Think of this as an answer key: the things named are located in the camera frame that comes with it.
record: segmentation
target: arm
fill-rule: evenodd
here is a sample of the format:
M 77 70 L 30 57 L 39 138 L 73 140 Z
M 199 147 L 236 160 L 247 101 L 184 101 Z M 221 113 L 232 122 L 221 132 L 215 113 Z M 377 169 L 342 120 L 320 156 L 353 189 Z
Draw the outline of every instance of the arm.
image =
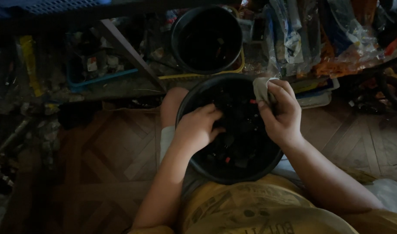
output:
M 206 147 L 224 129 L 212 129 L 222 117 L 214 104 L 186 114 L 175 130 L 174 139 L 139 207 L 132 229 L 174 224 L 180 206 L 181 189 L 190 158 Z
M 383 209 L 383 204 L 364 186 L 336 167 L 300 132 L 301 108 L 288 82 L 268 82 L 268 90 L 278 100 L 277 115 L 264 103 L 259 111 L 269 137 L 277 143 L 308 192 L 326 210 L 338 215 Z

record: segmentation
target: black plastic basin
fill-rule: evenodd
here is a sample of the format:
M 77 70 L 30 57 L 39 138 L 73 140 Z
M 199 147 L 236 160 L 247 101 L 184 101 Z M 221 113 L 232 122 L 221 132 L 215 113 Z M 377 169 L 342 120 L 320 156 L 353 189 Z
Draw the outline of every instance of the black plastic basin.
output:
M 217 138 L 223 138 L 223 136 L 219 135 L 213 143 L 210 143 L 204 149 L 194 154 L 190 160 L 190 165 L 198 173 L 201 173 L 216 183 L 234 184 L 258 180 L 271 172 L 283 156 L 279 146 L 268 137 L 264 130 L 263 120 L 258 116 L 259 111 L 257 110 L 257 104 L 247 104 L 249 103 L 249 99 L 255 99 L 252 81 L 252 78 L 243 74 L 226 73 L 217 75 L 196 85 L 185 96 L 178 109 L 175 126 L 178 125 L 183 115 L 190 113 L 198 107 L 212 103 L 213 97 L 209 97 L 208 94 L 209 92 L 212 93 L 213 90 L 218 90 L 219 87 L 223 87 L 224 89 L 221 96 L 229 92 L 233 94 L 234 98 L 240 96 L 240 100 L 245 100 L 243 102 L 244 104 L 240 105 L 243 109 L 237 109 L 236 107 L 229 109 L 229 107 L 227 107 L 226 111 L 223 111 L 223 119 L 217 121 L 215 125 L 213 125 L 217 127 L 223 126 L 223 123 L 229 123 L 230 129 L 226 128 L 227 132 L 225 134 L 234 136 L 235 141 L 232 145 L 226 149 L 220 147 L 219 143 L 215 146 L 215 144 L 217 144 L 216 141 L 220 142 L 220 139 Z M 241 115 L 241 113 L 244 114 L 244 120 L 237 121 L 237 118 L 231 118 L 235 113 L 238 115 Z M 240 130 L 241 125 L 243 125 L 243 121 L 248 119 L 251 119 L 254 125 L 251 127 L 251 130 L 245 130 L 245 132 L 242 133 Z M 217 161 L 211 158 L 215 147 L 219 147 L 219 149 L 216 149 L 217 154 L 226 154 L 223 159 L 220 160 L 219 157 Z M 232 162 L 225 162 L 226 157 L 232 158 L 232 161 L 234 161 L 235 157 L 249 157 L 250 153 L 249 155 L 245 155 L 246 152 L 249 151 L 249 147 L 254 149 L 254 152 L 245 168 L 237 167 Z
M 178 65 L 195 74 L 226 70 L 242 47 L 242 30 L 236 17 L 218 6 L 194 8 L 171 28 L 171 49 Z

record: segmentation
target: hand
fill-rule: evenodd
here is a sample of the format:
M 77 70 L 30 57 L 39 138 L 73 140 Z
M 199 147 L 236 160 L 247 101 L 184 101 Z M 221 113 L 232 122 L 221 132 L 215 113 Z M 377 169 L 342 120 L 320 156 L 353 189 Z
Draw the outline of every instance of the hand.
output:
M 281 148 L 303 142 L 300 131 L 301 107 L 294 90 L 287 81 L 271 80 L 268 82 L 268 91 L 278 101 L 276 116 L 264 101 L 258 103 L 268 136 Z
M 184 115 L 175 130 L 171 146 L 186 150 L 192 156 L 212 142 L 219 133 L 226 131 L 224 128 L 212 129 L 214 121 L 222 115 L 214 104 L 199 107 Z

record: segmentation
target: person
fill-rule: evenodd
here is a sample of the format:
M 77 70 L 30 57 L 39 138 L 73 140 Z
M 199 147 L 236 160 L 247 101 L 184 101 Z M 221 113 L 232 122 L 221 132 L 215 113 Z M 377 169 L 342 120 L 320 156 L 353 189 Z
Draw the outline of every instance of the person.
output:
M 397 234 L 397 213 L 385 210 L 301 135 L 301 108 L 289 83 L 273 80 L 268 90 L 278 103 L 276 116 L 266 103 L 258 103 L 266 132 L 305 188 L 273 174 L 229 186 L 198 178 L 188 162 L 224 131 L 212 129 L 222 112 L 214 104 L 200 107 L 183 116 L 175 130 L 176 113 L 188 91 L 174 88 L 161 106 L 165 156 L 131 234 Z

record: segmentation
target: gray rag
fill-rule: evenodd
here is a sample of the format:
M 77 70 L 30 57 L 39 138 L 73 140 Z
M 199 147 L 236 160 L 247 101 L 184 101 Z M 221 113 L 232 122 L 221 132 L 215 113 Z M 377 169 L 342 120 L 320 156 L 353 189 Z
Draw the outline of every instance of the gray rag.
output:
M 253 92 L 256 101 L 265 101 L 269 107 L 272 107 L 277 101 L 272 93 L 268 92 L 268 81 L 278 80 L 276 77 L 258 77 L 253 81 Z

